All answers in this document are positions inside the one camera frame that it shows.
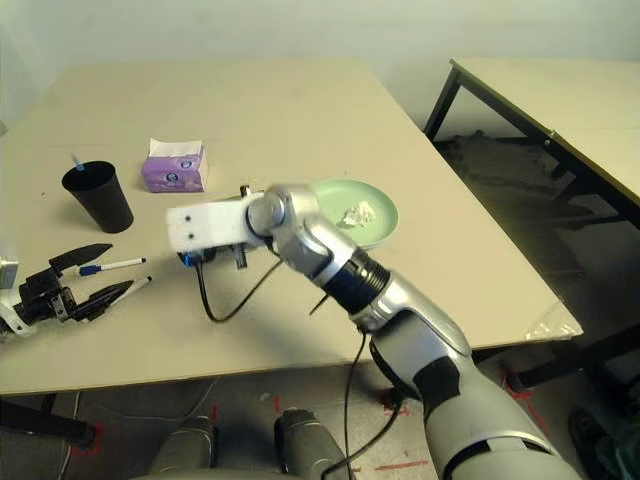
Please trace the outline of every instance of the table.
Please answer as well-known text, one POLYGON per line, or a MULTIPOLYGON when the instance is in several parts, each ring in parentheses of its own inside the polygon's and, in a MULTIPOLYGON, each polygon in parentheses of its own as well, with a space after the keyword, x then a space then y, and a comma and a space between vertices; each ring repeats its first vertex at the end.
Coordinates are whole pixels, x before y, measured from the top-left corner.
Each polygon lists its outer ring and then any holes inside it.
POLYGON ((576 179, 552 203, 597 193, 640 228, 640 62, 455 58, 424 133, 433 140, 460 86, 576 179))
MULTIPOLYGON (((383 189, 398 230, 373 255, 402 272, 461 325, 475 348, 567 337, 580 326, 366 66, 351 60, 104 64, 70 70, 3 146, 3 215, 19 280, 54 255, 95 242, 101 261, 139 267, 80 279, 77 298, 142 275, 154 282, 91 324, 44 322, 7 343, 0 394, 53 392, 350 361, 359 334, 322 292, 279 269, 233 321, 208 321, 196 276, 169 248, 167 208, 274 182, 355 177, 383 189), (204 194, 151 194, 140 168, 149 137, 202 139, 204 194), (60 179, 81 160, 114 163, 135 221, 100 232, 60 179)), ((226 312, 274 263, 207 265, 209 299, 226 312)))

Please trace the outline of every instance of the table leg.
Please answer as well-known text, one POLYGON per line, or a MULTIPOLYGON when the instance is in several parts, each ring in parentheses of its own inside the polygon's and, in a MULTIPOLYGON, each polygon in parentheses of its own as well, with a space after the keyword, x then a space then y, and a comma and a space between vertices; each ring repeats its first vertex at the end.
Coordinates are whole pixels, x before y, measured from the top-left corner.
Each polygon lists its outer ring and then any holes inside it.
POLYGON ((507 383, 514 391, 521 392, 549 380, 599 365, 637 348, 640 348, 640 323, 530 370, 509 372, 507 383))
POLYGON ((449 76, 447 77, 444 87, 442 88, 442 92, 440 92, 438 101, 436 102, 435 107, 433 107, 429 120, 427 120, 427 124, 422 130, 427 138, 432 142, 436 138, 438 130, 440 130, 444 117, 447 116, 447 112, 449 111, 449 107, 451 107, 451 103, 453 103, 453 99, 456 98, 458 90, 460 90, 459 79, 460 72, 453 67, 451 69, 451 73, 449 73, 449 76))
POLYGON ((95 427, 86 422, 5 401, 0 401, 0 428, 64 438, 77 447, 88 447, 96 435, 95 427))

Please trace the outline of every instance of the black cup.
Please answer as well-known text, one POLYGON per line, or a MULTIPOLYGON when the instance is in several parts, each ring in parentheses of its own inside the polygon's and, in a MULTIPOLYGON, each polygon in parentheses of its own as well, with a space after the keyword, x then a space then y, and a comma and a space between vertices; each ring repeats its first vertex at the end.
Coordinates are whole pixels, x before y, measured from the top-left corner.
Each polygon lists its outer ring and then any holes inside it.
POLYGON ((62 177, 69 191, 106 233, 118 233, 133 223, 116 169, 108 162, 87 162, 84 170, 72 168, 62 177))

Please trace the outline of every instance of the tissue box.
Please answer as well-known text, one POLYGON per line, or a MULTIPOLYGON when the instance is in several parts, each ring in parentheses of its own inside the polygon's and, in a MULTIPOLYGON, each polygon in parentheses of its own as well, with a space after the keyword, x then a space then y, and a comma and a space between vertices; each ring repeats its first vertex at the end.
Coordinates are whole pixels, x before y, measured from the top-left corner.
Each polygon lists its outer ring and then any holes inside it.
POLYGON ((204 192, 207 183, 207 157, 201 141, 149 141, 149 156, 142 176, 150 191, 204 192))

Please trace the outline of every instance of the pen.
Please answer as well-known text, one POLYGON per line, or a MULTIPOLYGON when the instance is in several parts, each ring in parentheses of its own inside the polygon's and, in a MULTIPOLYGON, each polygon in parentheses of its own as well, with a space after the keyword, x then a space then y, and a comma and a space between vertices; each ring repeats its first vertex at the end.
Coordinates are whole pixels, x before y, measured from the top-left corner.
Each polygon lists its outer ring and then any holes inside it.
POLYGON ((136 293, 141 288, 147 286, 150 282, 151 282, 151 277, 144 277, 144 278, 141 278, 139 280, 136 280, 135 282, 133 282, 131 284, 131 286, 122 295, 120 295, 113 302, 111 302, 111 305, 115 305, 116 303, 118 303, 123 298, 127 298, 127 297, 133 295, 134 293, 136 293))
POLYGON ((123 260, 122 262, 107 263, 105 265, 85 265, 80 267, 78 273, 80 276, 86 277, 87 275, 93 275, 94 273, 102 272, 104 270, 113 270, 114 268, 129 267, 131 265, 138 265, 145 263, 147 259, 145 257, 134 258, 132 260, 123 260))

